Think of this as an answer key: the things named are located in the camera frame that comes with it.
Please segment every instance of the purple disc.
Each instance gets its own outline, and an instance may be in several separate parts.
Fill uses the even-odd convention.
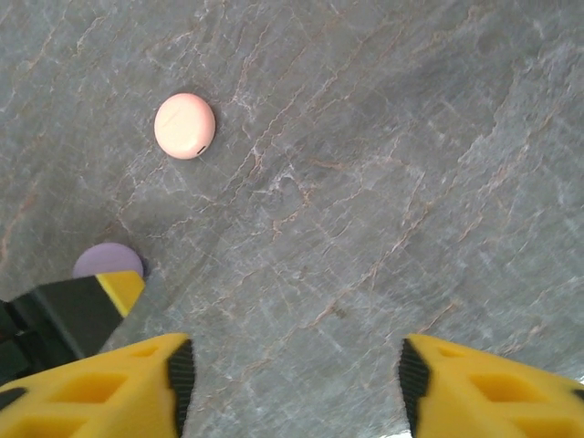
[[[73,278],[120,271],[136,271],[144,277],[144,266],[134,251],[121,244],[99,244],[92,246],[77,260]]]

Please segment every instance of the pink disc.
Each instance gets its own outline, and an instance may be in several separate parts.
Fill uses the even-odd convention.
[[[163,151],[180,160],[201,155],[215,134],[211,107],[194,94],[176,94],[166,100],[154,120],[154,135]]]

